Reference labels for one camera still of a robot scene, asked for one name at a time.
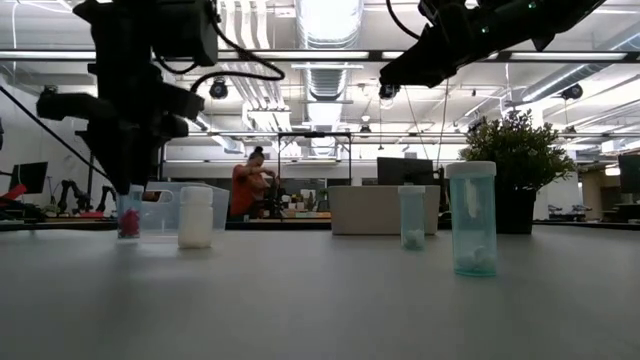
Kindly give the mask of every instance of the green plant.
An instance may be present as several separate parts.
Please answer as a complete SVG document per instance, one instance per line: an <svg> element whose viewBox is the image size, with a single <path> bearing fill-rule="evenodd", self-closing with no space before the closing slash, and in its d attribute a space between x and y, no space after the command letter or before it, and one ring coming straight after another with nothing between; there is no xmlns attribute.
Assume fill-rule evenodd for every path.
<svg viewBox="0 0 640 360"><path fill-rule="evenodd" d="M531 110L513 111L504 119L483 118L469 129L469 147L460 151L460 157L495 162L496 186L502 189L537 191L555 179L566 179L575 169L567 152L553 146L557 139L551 124L532 126Z"/></svg>

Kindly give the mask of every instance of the translucent blue container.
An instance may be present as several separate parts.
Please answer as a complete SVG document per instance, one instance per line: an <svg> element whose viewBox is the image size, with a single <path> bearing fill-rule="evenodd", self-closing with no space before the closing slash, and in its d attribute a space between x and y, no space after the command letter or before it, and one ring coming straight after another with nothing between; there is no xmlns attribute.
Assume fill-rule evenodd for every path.
<svg viewBox="0 0 640 360"><path fill-rule="evenodd" d="M496 275L496 164L470 161L446 168L450 179L453 268L468 276Z"/></svg>
<svg viewBox="0 0 640 360"><path fill-rule="evenodd" d="M423 250L424 239L424 186L400 186L400 236L402 247Z"/></svg>
<svg viewBox="0 0 640 360"><path fill-rule="evenodd" d="M118 194L118 239L137 239L140 237L140 215L144 187L131 185L127 195Z"/></svg>

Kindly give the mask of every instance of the orange shirt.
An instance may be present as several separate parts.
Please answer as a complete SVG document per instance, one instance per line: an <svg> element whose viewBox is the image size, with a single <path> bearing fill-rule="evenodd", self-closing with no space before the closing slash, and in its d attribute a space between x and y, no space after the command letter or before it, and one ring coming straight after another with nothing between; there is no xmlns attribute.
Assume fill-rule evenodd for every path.
<svg viewBox="0 0 640 360"><path fill-rule="evenodd" d="M249 212L255 199L255 191L251 187L249 178L262 179L262 175L240 175L244 166L236 165L233 168L231 185L231 216L244 215Z"/></svg>

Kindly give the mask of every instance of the container lid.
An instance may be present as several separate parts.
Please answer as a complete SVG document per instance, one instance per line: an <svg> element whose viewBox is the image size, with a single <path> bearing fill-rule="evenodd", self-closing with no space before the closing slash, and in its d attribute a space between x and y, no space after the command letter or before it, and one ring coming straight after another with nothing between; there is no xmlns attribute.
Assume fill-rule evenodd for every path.
<svg viewBox="0 0 640 360"><path fill-rule="evenodd" d="M424 186L398 186L398 194L424 194L425 189Z"/></svg>
<svg viewBox="0 0 640 360"><path fill-rule="evenodd" d="M447 179L465 177L465 175L496 176L496 163L493 161L467 161L451 164L445 169L445 177Z"/></svg>
<svg viewBox="0 0 640 360"><path fill-rule="evenodd" d="M213 190L204 186L187 186L180 190L182 205L209 205L213 203Z"/></svg>

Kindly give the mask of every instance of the potted plant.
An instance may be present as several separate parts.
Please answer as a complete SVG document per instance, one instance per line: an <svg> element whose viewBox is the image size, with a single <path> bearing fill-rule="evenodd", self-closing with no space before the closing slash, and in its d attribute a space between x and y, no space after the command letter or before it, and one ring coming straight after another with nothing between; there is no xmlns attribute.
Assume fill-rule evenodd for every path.
<svg viewBox="0 0 640 360"><path fill-rule="evenodd" d="M504 119L483 118L469 129L469 147L460 151L460 157L496 163L498 233L531 234L538 190L555 179L566 179L575 169L566 151L552 146L558 136L551 124L533 127L531 110L513 111Z"/></svg>

